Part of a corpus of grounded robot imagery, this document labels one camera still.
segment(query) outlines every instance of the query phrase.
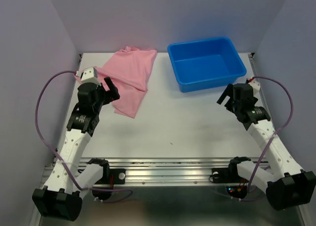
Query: white tabletop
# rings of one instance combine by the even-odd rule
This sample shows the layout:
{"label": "white tabletop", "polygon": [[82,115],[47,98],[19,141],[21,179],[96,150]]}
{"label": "white tabletop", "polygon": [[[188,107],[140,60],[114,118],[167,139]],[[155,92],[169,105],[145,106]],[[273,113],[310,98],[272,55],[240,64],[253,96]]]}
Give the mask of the white tabletop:
{"label": "white tabletop", "polygon": [[[113,53],[85,53],[79,70],[102,67]],[[239,54],[253,75],[247,53]],[[78,101],[75,84],[66,123]],[[158,53],[148,82],[148,92],[135,119],[103,106],[100,122],[83,157],[102,158],[221,158],[259,157],[256,142],[233,113],[216,103],[225,87],[180,92],[167,53]],[[259,94],[257,105],[262,106]]]}

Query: work surface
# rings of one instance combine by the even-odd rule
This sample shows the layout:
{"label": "work surface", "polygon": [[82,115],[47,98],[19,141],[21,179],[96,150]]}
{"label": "work surface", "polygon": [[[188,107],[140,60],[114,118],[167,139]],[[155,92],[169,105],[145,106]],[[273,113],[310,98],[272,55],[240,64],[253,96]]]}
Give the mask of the work surface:
{"label": "work surface", "polygon": [[[112,53],[83,54],[79,70],[102,67]],[[247,74],[253,75],[247,53],[239,54]],[[78,101],[77,88],[67,113]],[[258,157],[259,147],[233,113],[216,101],[225,87],[182,93],[167,53],[158,53],[148,82],[148,92],[135,119],[103,106],[100,122],[83,156],[105,158],[222,158]],[[261,106],[259,94],[256,96]],[[61,137],[59,149],[64,137]]]}

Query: pink cloth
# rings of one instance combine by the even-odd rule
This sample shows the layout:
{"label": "pink cloth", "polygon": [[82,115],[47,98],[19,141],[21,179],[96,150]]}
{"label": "pink cloth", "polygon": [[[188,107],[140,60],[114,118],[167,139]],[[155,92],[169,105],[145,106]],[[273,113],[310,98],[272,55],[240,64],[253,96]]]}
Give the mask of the pink cloth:
{"label": "pink cloth", "polygon": [[147,92],[147,82],[152,73],[157,51],[140,50],[127,46],[97,68],[98,79],[105,88],[105,77],[110,77],[118,88],[120,99],[113,101],[115,113],[135,118],[140,103]]}

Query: blue bin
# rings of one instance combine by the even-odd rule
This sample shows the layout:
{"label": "blue bin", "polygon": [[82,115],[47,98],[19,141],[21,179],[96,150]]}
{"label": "blue bin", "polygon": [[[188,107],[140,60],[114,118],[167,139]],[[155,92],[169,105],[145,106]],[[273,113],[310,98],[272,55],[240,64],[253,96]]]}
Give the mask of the blue bin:
{"label": "blue bin", "polygon": [[226,86],[247,72],[227,37],[171,44],[168,53],[181,92]]}

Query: gray floor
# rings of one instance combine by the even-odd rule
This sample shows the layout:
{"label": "gray floor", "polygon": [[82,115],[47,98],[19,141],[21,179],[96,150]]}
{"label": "gray floor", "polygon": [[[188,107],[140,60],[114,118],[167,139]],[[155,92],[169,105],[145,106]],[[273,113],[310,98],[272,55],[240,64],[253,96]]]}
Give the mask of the gray floor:
{"label": "gray floor", "polygon": [[[225,188],[217,188],[225,193]],[[41,226],[299,226],[298,208],[275,211],[266,198],[238,202],[217,195],[209,187],[138,188],[122,203],[83,201],[75,222],[42,218]]]}

